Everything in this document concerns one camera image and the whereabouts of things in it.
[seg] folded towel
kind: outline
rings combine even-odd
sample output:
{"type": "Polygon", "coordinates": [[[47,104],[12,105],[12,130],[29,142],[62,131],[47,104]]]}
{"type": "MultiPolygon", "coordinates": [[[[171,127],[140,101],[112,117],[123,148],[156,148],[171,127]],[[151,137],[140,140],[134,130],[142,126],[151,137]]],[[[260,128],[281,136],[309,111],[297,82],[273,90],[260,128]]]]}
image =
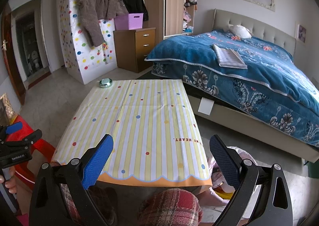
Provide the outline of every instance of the folded towel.
{"type": "Polygon", "coordinates": [[[219,66],[229,68],[247,69],[243,59],[238,52],[232,49],[222,49],[213,45],[214,51],[217,56],[219,66]]]}

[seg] bed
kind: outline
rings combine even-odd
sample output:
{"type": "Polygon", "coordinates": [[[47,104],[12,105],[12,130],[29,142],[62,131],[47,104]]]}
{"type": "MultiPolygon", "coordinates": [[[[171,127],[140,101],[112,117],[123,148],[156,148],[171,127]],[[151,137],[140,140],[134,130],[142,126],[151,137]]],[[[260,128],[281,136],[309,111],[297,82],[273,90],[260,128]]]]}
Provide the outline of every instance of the bed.
{"type": "Polygon", "coordinates": [[[255,19],[214,11],[213,31],[177,36],[158,44],[146,58],[152,74],[182,79],[218,101],[210,115],[198,112],[200,97],[188,95],[195,114],[305,160],[319,159],[319,92],[293,64],[295,39],[255,19]],[[223,29],[243,25],[242,40],[223,29]],[[213,44],[238,51],[248,69],[219,67],[213,44]]]}

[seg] striped tablecloth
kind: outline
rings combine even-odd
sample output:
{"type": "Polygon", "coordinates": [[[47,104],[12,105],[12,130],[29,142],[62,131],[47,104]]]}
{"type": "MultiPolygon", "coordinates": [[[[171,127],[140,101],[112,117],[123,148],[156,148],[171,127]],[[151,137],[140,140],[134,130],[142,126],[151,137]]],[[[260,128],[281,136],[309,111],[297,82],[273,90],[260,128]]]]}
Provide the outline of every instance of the striped tablecloth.
{"type": "Polygon", "coordinates": [[[135,186],[212,184],[197,123],[181,80],[95,86],[77,110],[53,160],[68,163],[105,134],[114,149],[100,181],[135,186]]]}

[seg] human hand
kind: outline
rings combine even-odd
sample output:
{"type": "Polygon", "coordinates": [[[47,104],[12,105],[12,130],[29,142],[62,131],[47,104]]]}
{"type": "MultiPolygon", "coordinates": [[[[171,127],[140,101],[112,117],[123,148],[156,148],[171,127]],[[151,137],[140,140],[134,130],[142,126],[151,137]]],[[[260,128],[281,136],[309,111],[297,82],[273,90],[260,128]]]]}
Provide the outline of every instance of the human hand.
{"type": "MultiPolygon", "coordinates": [[[[13,177],[16,172],[16,169],[13,167],[10,167],[9,173],[11,176],[11,179],[5,182],[5,187],[9,189],[9,193],[17,193],[17,183],[16,179],[13,177]]],[[[4,182],[3,176],[0,175],[0,183],[4,182]]]]}

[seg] white paper sign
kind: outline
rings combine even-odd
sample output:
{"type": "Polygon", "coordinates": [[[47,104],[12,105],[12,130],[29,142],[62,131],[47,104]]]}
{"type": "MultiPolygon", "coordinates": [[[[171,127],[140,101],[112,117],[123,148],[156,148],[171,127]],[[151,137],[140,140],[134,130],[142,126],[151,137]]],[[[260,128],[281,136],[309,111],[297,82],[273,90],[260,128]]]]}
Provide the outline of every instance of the white paper sign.
{"type": "Polygon", "coordinates": [[[202,97],[202,100],[200,101],[200,104],[199,104],[198,112],[204,113],[206,115],[210,115],[213,105],[214,105],[214,101],[202,97]]]}

